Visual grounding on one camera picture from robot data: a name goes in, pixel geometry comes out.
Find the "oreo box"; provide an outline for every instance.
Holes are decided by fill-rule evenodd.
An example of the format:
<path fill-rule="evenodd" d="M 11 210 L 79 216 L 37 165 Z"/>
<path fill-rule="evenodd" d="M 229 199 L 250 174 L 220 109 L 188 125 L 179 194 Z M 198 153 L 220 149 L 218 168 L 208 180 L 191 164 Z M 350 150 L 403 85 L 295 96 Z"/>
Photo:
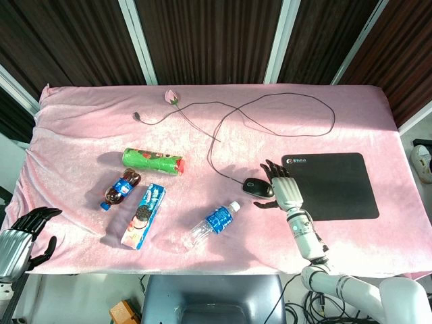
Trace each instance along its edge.
<path fill-rule="evenodd" d="M 158 184 L 150 184 L 121 238 L 121 243 L 139 250 L 149 232 L 151 223 L 156 216 L 157 209 L 165 196 L 165 188 Z"/>

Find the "mouse pad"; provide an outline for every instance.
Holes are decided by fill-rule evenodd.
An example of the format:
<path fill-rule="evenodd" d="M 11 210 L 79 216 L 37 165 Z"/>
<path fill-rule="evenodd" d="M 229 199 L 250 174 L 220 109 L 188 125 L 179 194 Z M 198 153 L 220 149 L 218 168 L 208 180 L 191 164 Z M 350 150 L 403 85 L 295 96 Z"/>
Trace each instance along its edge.
<path fill-rule="evenodd" d="M 285 155 L 314 221 L 378 218 L 379 211 L 360 153 Z"/>

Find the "soda bottle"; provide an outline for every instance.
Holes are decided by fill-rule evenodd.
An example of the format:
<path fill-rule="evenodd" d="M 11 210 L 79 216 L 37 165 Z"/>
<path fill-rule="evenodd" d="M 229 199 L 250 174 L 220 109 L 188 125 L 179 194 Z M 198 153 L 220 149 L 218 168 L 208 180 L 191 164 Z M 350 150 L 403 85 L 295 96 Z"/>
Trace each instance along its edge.
<path fill-rule="evenodd" d="M 233 216 L 240 210 L 238 202 L 233 201 L 228 207 L 220 206 L 204 220 L 192 228 L 188 235 L 183 239 L 183 245 L 190 250 L 194 246 L 203 243 L 209 238 L 210 233 L 219 234 L 229 223 Z"/>
<path fill-rule="evenodd" d="M 101 203 L 104 210 L 108 210 L 111 205 L 117 205 L 125 199 L 127 195 L 137 186 L 141 181 L 141 175 L 133 169 L 126 169 L 120 179 L 109 188 L 105 193 L 105 202 Z"/>

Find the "blue bottle label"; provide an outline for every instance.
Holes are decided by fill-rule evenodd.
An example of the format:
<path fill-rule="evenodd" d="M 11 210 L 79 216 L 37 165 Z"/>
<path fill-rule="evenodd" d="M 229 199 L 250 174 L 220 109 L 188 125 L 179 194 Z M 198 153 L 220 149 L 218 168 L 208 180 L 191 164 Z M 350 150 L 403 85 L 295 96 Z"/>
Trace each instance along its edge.
<path fill-rule="evenodd" d="M 134 187 L 132 187 L 132 185 L 127 182 L 125 179 L 118 179 L 118 181 L 115 183 L 115 185 L 113 186 L 114 190 L 119 192 L 123 197 L 126 197 L 129 192 L 132 191 L 132 189 L 134 189 Z"/>
<path fill-rule="evenodd" d="M 225 207 L 220 207 L 206 217 L 216 234 L 223 231 L 232 222 L 232 216 Z"/>

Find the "mouse pad logo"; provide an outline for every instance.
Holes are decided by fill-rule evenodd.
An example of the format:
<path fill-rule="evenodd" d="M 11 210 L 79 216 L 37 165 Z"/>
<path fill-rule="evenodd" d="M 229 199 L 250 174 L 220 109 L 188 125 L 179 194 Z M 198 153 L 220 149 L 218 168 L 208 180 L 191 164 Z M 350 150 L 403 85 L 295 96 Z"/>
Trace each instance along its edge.
<path fill-rule="evenodd" d="M 306 163 L 306 159 L 287 159 L 286 163 L 293 164 L 293 163 Z"/>

